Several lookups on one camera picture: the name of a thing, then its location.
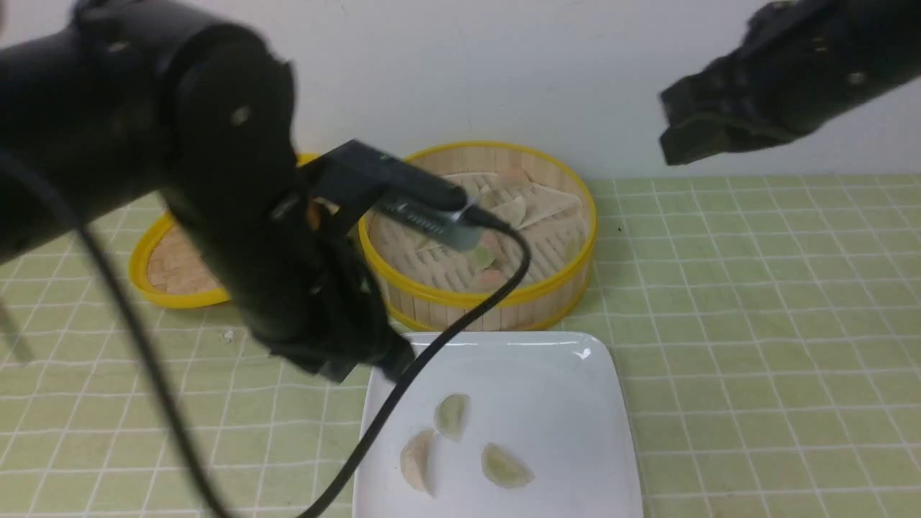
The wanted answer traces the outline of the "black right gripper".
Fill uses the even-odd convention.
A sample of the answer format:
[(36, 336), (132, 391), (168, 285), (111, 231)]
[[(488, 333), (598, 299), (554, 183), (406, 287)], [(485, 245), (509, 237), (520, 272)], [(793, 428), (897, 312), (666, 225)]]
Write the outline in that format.
[(858, 1), (771, 1), (736, 49), (659, 95), (670, 166), (769, 150), (809, 137), (861, 104)]

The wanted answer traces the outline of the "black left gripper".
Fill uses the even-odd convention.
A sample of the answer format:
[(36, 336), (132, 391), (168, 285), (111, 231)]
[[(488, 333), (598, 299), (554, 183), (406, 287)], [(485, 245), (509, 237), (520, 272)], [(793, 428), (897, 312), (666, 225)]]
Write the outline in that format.
[(358, 365), (397, 381), (417, 355), (388, 322), (378, 282), (348, 230), (326, 209), (280, 221), (296, 278), (272, 298), (280, 322), (254, 332), (273, 356), (341, 383)]

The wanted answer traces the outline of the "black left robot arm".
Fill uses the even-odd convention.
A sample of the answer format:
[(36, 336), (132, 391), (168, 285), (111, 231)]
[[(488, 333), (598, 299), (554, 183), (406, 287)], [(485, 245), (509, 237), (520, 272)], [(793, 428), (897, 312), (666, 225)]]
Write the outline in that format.
[(79, 1), (2, 50), (2, 150), (83, 221), (157, 191), (254, 339), (332, 381), (414, 351), (291, 141), (292, 66), (253, 29), (174, 1)]

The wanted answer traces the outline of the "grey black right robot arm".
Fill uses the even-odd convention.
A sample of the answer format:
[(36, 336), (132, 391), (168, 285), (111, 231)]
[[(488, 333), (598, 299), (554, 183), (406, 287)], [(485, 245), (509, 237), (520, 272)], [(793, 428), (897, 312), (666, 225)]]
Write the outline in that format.
[(736, 49), (659, 94), (668, 166), (770, 150), (915, 80), (917, 1), (772, 1)]

